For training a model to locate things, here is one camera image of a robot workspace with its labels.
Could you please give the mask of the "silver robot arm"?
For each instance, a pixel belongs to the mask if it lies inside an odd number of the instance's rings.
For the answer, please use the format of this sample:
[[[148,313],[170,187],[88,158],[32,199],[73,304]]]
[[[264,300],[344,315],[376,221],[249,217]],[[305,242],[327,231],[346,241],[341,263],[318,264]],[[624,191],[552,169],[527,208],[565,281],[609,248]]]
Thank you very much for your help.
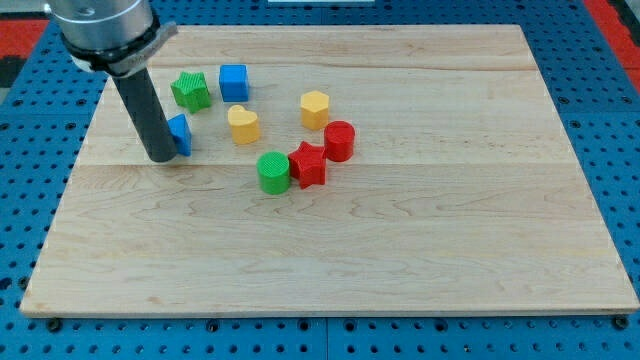
[[[76,66],[116,78],[145,69],[178,33],[174,22],[160,22],[148,0],[48,0],[45,11]]]

